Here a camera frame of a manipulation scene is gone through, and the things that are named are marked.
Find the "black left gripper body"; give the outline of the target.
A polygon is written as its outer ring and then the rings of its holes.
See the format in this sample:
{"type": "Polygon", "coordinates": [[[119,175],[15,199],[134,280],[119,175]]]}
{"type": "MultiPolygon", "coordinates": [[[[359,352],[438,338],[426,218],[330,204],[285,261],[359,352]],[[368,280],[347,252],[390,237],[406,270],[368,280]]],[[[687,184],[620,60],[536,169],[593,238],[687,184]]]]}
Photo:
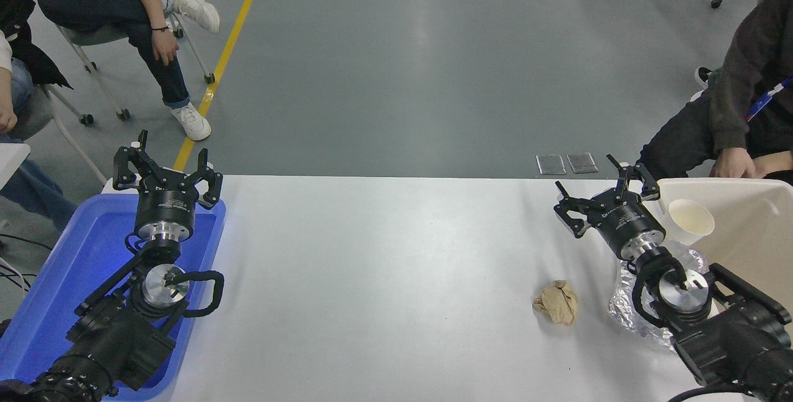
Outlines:
{"type": "Polygon", "coordinates": [[[156,222],[175,222],[188,230],[195,227],[195,206],[198,191],[195,188],[163,188],[156,183],[141,183],[135,229],[156,222]]]}

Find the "hand of person beside bin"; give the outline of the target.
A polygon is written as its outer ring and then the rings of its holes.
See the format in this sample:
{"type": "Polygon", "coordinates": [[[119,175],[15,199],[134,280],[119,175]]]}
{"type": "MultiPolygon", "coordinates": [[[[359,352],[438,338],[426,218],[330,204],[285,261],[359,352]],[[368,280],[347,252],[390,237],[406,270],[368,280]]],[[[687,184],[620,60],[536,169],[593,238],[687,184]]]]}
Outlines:
{"type": "Polygon", "coordinates": [[[792,152],[790,150],[773,154],[754,157],[753,178],[765,178],[767,176],[790,172],[792,170],[792,152]]]}
{"type": "Polygon", "coordinates": [[[755,163],[746,149],[725,148],[716,157],[710,177],[756,178],[755,163]]]}

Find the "seated person's hand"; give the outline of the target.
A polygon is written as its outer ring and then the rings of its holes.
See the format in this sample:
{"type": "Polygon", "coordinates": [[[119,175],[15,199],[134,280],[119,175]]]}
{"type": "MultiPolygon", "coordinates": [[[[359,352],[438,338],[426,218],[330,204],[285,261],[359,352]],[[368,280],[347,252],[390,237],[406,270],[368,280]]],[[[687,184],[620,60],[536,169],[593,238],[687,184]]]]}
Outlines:
{"type": "Polygon", "coordinates": [[[162,65],[169,66],[175,61],[179,45],[167,27],[151,30],[151,44],[155,60],[162,65]]]}

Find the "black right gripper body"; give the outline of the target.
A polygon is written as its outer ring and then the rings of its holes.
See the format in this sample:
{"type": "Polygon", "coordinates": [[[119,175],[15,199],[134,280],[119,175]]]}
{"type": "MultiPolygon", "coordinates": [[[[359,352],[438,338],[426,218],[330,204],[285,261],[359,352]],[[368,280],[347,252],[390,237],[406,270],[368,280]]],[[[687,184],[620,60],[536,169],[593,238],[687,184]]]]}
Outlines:
{"type": "Polygon", "coordinates": [[[616,255],[640,255],[644,246],[661,244],[665,229],[633,192],[618,193],[613,188],[594,197],[589,209],[589,224],[616,255]]]}

